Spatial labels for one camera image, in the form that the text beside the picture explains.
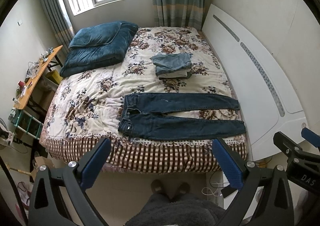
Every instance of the blue blanket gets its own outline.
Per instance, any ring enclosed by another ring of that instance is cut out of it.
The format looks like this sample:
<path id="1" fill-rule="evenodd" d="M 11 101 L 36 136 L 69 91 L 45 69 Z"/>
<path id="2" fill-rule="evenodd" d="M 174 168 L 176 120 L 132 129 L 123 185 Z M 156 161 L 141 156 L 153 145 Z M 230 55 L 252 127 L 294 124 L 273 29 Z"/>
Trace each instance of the blue blanket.
<path id="1" fill-rule="evenodd" d="M 127 21 L 106 23 L 80 30 L 80 34 L 78 32 L 70 43 L 71 51 L 60 71 L 60 76 L 68 77 L 122 62 L 137 30 L 136 24 Z"/>

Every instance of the foot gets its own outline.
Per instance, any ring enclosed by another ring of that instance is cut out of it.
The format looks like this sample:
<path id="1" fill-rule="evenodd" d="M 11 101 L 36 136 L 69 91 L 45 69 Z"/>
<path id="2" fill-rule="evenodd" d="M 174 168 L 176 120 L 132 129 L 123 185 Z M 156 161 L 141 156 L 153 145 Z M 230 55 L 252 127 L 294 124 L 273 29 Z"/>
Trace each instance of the foot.
<path id="1" fill-rule="evenodd" d="M 154 180 L 151 183 L 151 190 L 153 193 L 162 193 L 162 194 L 165 193 L 163 184 L 161 183 L 160 180 Z"/>
<path id="2" fill-rule="evenodd" d="M 190 192 L 190 185 L 186 182 L 183 182 L 177 189 L 174 196 L 177 196 L 179 194 L 186 194 Z"/>

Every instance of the silver screw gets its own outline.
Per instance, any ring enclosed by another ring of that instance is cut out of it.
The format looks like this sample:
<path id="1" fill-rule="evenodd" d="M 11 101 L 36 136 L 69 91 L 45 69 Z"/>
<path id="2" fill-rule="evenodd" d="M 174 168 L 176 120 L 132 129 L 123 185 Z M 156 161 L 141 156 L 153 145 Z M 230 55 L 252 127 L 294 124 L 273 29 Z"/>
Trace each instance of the silver screw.
<path id="1" fill-rule="evenodd" d="M 255 164 L 252 161 L 248 161 L 247 162 L 247 166 L 250 167 L 250 168 L 253 168 L 255 166 Z"/>
<path id="2" fill-rule="evenodd" d="M 44 170 L 46 170 L 47 169 L 47 166 L 46 165 L 42 165 L 41 167 L 39 167 L 39 170 L 40 171 L 44 171 Z"/>
<path id="3" fill-rule="evenodd" d="M 76 165 L 77 165 L 77 162 L 75 162 L 75 161 L 70 161 L 68 163 L 68 167 L 70 167 L 70 168 L 74 168 Z"/>
<path id="4" fill-rule="evenodd" d="M 283 171 L 283 166 L 282 165 L 277 165 L 277 169 L 280 171 Z"/>

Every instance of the floral bedspread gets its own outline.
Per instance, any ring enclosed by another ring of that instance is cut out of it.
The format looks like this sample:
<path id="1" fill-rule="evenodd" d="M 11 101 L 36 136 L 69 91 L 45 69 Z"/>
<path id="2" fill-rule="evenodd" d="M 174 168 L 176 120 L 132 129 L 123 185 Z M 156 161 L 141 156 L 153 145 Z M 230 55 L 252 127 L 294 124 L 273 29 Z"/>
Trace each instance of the floral bedspread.
<path id="1" fill-rule="evenodd" d="M 191 53 L 189 79 L 163 79 L 155 75 L 150 57 Z M 79 160 L 101 137 L 112 150 L 105 169 L 139 172 L 207 172 L 217 169 L 210 140 L 151 141 L 129 138 L 117 131 L 123 98 L 134 92 L 217 93 L 231 95 L 227 77 L 206 41 L 194 28 L 140 28 L 124 61 L 64 79 L 49 108 L 40 142 L 52 157 Z M 171 115 L 199 119 L 241 119 L 232 110 L 203 110 Z M 226 138 L 245 158 L 245 136 Z"/>

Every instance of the white headboard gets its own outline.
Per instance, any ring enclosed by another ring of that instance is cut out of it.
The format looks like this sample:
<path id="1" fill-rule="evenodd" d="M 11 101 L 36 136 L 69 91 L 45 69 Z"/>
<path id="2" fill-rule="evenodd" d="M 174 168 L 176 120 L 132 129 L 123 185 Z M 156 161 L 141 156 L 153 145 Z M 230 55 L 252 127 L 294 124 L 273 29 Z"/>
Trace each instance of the white headboard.
<path id="1" fill-rule="evenodd" d="M 307 120 L 288 78 L 266 48 L 239 22 L 211 5 L 202 32 L 215 50 L 240 103 L 253 160 L 280 152 L 273 135 L 296 143 Z"/>

